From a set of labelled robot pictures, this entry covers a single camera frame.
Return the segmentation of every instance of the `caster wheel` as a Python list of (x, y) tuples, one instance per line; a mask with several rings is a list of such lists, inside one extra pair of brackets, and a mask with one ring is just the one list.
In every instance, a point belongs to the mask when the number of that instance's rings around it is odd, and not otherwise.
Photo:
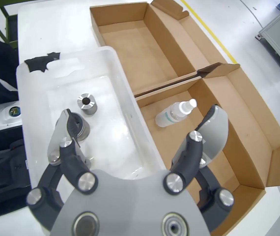
[(261, 40), (262, 36), (261, 36), (260, 34), (258, 34), (257, 36), (255, 36), (255, 38), (256, 38), (257, 40)]

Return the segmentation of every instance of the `black cable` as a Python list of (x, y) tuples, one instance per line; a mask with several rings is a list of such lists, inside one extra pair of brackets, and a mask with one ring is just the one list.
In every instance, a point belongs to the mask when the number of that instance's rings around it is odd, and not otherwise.
[(245, 7), (251, 12), (251, 14), (255, 17), (255, 19), (257, 20), (257, 22), (259, 23), (260, 27), (263, 28), (263, 26), (261, 25), (260, 21), (258, 20), (258, 18), (256, 17), (256, 15), (251, 11), (251, 9), (249, 9), (249, 7), (242, 1), (242, 0), (239, 0), (242, 2), (243, 5), (245, 5)]

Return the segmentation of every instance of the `white spray nozzle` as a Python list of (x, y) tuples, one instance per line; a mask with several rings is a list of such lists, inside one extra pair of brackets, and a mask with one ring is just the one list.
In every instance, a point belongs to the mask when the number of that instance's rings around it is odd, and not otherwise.
[(182, 109), (184, 112), (188, 112), (188, 114), (197, 107), (197, 101), (195, 99), (190, 99), (187, 102), (182, 104)]

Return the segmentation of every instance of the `small round sticker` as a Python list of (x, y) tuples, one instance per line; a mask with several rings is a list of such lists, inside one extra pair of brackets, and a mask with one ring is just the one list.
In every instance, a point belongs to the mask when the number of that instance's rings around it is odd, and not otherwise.
[(21, 114), (20, 112), (20, 107), (11, 107), (10, 110), (9, 110), (9, 115), (12, 116), (12, 117), (17, 117)]

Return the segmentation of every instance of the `metal cylinder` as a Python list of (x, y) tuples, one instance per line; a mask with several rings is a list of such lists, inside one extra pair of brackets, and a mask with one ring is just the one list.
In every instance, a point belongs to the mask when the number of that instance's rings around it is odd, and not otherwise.
[(79, 178), (78, 188), (83, 192), (87, 192), (91, 190), (94, 185), (95, 185), (95, 176), (90, 172), (84, 173)]
[(41, 190), (39, 188), (34, 188), (27, 195), (27, 204), (33, 206), (41, 200), (41, 197)]
[(231, 207), (234, 204), (234, 197), (232, 193), (227, 189), (222, 189), (222, 191), (219, 194), (219, 198), (222, 204), (224, 204), (227, 207)]
[(167, 175), (166, 185), (174, 193), (181, 192), (184, 188), (182, 178), (175, 173), (169, 173)]
[(93, 115), (98, 109), (95, 98), (90, 93), (84, 93), (77, 99), (78, 106), (87, 115)]
[(202, 141), (202, 135), (198, 131), (192, 131), (189, 133), (189, 137), (194, 140), (195, 142), (201, 142)]
[(164, 236), (187, 236), (188, 226), (182, 216), (169, 213), (162, 221), (162, 232)]
[(85, 212), (78, 216), (73, 225), (75, 236), (96, 236), (99, 232), (99, 221), (92, 212)]
[(77, 139), (78, 139), (78, 141), (83, 141), (90, 134), (90, 131), (91, 131), (90, 125), (80, 114), (77, 114), (77, 113), (72, 113), (72, 114), (75, 117), (76, 124), (79, 128), (79, 133), (77, 134)]

